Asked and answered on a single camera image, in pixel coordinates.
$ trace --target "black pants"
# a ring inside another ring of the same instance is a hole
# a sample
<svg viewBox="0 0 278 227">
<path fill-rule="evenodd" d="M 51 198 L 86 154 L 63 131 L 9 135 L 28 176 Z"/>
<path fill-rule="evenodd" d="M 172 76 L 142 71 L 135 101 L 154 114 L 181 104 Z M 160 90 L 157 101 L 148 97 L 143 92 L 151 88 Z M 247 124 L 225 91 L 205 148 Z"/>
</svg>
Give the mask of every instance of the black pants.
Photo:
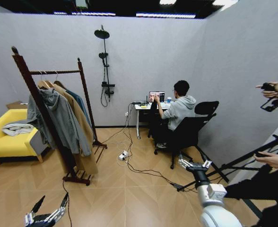
<svg viewBox="0 0 278 227">
<path fill-rule="evenodd" d="M 227 198 L 275 200 L 277 205 L 265 208 L 255 227 L 278 227 L 278 170 L 271 174 L 260 171 L 251 180 L 230 185 L 226 190 Z"/>
<path fill-rule="evenodd" d="M 167 122 L 163 121 L 158 114 L 157 103 L 153 102 L 149 112 L 149 134 L 155 140 L 155 143 L 168 142 L 173 131 L 168 129 Z"/>
</svg>

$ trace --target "yellow sofa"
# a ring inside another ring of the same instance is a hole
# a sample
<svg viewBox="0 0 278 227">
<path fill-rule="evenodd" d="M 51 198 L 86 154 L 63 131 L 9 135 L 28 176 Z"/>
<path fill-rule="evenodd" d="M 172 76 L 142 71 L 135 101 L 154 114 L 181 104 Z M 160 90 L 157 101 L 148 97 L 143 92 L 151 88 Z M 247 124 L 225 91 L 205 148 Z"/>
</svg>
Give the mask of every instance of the yellow sofa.
<svg viewBox="0 0 278 227">
<path fill-rule="evenodd" d="M 41 143 L 39 151 L 35 151 L 31 145 L 31 139 L 38 132 L 36 128 L 33 128 L 28 134 L 19 134 L 13 137 L 1 130 L 7 123 L 26 119 L 26 113 L 26 109 L 11 109 L 0 117 L 0 157 L 37 156 L 38 160 L 43 162 L 41 152 L 45 145 L 42 144 L 41 139 L 39 138 Z"/>
</svg>

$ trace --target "gray hoodie on hanger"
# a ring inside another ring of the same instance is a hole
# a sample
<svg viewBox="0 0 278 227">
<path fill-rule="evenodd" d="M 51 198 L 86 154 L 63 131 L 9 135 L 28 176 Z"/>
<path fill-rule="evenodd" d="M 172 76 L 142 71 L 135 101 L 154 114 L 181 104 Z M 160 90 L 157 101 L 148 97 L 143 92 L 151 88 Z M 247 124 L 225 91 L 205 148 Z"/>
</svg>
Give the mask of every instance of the gray hoodie on hanger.
<svg viewBox="0 0 278 227">
<path fill-rule="evenodd" d="M 183 96 L 174 101 L 162 114 L 162 119 L 168 118 L 168 128 L 174 131 L 184 117 L 195 117 L 196 99 L 192 96 Z"/>
<path fill-rule="evenodd" d="M 67 99 L 55 91 L 54 88 L 39 89 L 39 93 L 43 97 L 62 144 L 70 149 L 73 154 L 78 154 L 80 151 L 84 156 L 89 156 L 91 151 L 87 139 Z M 29 98 L 27 119 L 29 124 L 40 131 L 43 143 L 49 143 L 52 148 L 56 148 L 55 141 L 32 96 Z"/>
</svg>

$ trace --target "monitor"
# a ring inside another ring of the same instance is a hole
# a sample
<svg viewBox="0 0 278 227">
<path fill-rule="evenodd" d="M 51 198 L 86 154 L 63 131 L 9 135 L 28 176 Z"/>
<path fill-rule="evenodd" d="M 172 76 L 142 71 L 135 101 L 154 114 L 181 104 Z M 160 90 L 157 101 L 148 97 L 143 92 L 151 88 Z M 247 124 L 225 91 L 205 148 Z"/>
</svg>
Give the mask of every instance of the monitor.
<svg viewBox="0 0 278 227">
<path fill-rule="evenodd" d="M 158 96 L 159 99 L 160 99 L 160 102 L 163 103 L 164 102 L 164 95 L 165 95 L 164 91 L 150 91 L 149 96 L 148 96 L 148 101 L 150 103 L 152 103 L 154 101 L 154 97 Z"/>
</svg>

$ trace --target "power strip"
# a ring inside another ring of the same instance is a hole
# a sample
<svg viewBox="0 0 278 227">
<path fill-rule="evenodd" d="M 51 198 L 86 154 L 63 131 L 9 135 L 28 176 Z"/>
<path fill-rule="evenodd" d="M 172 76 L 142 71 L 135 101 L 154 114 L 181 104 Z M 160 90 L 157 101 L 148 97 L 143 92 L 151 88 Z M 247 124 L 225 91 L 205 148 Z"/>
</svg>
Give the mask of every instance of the power strip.
<svg viewBox="0 0 278 227">
<path fill-rule="evenodd" d="M 123 151 L 119 156 L 118 156 L 118 159 L 120 161 L 123 161 L 126 157 L 129 156 L 129 153 L 127 151 Z"/>
</svg>

